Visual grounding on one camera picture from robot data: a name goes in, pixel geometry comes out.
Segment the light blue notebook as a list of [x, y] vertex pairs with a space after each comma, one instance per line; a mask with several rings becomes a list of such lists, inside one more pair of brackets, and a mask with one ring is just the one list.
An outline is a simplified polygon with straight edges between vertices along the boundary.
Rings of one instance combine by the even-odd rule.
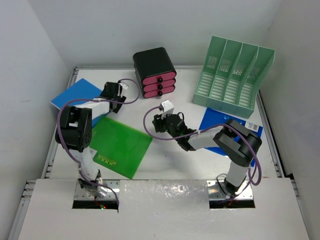
[[[69, 101], [75, 99], [93, 100], [96, 97], [98, 97], [101, 93], [101, 89], [82, 78], [73, 85], [71, 85], [64, 92], [56, 96], [53, 100], [51, 100], [51, 104], [60, 110]], [[81, 109], [91, 109], [92, 128], [95, 127], [102, 115], [106, 115], [110, 112], [110, 103], [107, 101], [91, 102], [81, 100], [72, 102], [69, 105], [80, 107]]]

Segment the pink bottom drawer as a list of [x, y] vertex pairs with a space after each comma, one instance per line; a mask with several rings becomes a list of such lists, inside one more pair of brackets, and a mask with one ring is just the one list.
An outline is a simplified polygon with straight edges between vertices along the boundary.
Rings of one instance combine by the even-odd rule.
[[169, 94], [171, 92], [173, 92], [175, 90], [175, 86], [169, 86], [169, 87], [165, 87], [163, 89], [157, 89], [157, 90], [153, 90], [153, 91], [149, 91], [149, 92], [144, 92], [143, 93], [143, 97], [146, 99], [149, 98], [154, 98], [154, 97], [161, 97], [165, 94]]

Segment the dark blue clipboard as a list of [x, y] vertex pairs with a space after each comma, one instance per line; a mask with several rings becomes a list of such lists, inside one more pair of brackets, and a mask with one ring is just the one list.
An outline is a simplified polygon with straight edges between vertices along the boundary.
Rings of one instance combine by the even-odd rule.
[[199, 126], [199, 129], [204, 130], [204, 129], [207, 129], [208, 127], [211, 127], [212, 125], [216, 125], [220, 123], [224, 124], [227, 120], [230, 120], [230, 119], [237, 121], [247, 129], [255, 133], [258, 137], [260, 138], [262, 137], [262, 133], [264, 130], [262, 125], [255, 124], [255, 123], [249, 122], [248, 120], [240, 119], [233, 115], [219, 112], [211, 108], [206, 109], [202, 122]]

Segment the pink top drawer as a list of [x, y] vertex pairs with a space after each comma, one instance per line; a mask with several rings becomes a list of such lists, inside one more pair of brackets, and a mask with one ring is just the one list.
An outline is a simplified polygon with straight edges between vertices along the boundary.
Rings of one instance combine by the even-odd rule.
[[174, 79], [176, 77], [177, 73], [175, 71], [165, 72], [158, 75], [151, 75], [146, 78], [144, 78], [141, 82], [143, 85], [151, 85], [155, 83], [160, 83], [159, 79], [161, 79], [161, 82], [168, 81], [171, 79]]

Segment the black pink drawer organizer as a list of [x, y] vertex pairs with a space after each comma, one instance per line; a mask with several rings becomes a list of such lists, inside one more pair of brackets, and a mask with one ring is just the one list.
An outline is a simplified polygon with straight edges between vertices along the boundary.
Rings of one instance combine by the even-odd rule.
[[167, 72], [177, 73], [168, 52], [164, 47], [136, 52], [132, 56], [132, 59], [135, 75], [139, 82], [142, 95], [144, 94], [142, 84], [144, 78]]

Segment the green plastic folder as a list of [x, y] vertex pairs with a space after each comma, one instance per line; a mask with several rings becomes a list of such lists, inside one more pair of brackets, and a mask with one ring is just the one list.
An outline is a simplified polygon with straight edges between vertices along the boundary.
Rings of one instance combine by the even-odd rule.
[[95, 163], [132, 179], [152, 140], [142, 131], [102, 117], [92, 129], [89, 147], [95, 152]]

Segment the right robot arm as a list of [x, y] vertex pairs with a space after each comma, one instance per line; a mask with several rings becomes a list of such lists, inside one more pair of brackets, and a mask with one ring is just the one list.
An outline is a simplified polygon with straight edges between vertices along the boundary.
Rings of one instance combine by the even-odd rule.
[[249, 177], [254, 186], [260, 183], [262, 170], [257, 152], [262, 140], [236, 120], [229, 119], [198, 132], [188, 128], [184, 118], [178, 114], [157, 114], [153, 117], [152, 124], [157, 133], [168, 133], [185, 151], [215, 147], [222, 149], [231, 160], [224, 179], [225, 195], [236, 197], [246, 177]]

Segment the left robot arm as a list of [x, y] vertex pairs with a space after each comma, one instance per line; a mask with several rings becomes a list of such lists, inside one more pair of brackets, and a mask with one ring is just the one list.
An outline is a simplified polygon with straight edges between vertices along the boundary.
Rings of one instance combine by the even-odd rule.
[[126, 100], [125, 93], [128, 88], [122, 81], [106, 82], [98, 97], [82, 104], [69, 103], [59, 112], [59, 127], [55, 140], [69, 151], [78, 164], [80, 187], [93, 194], [103, 190], [101, 173], [94, 164], [89, 148], [93, 120], [110, 112], [117, 113]]

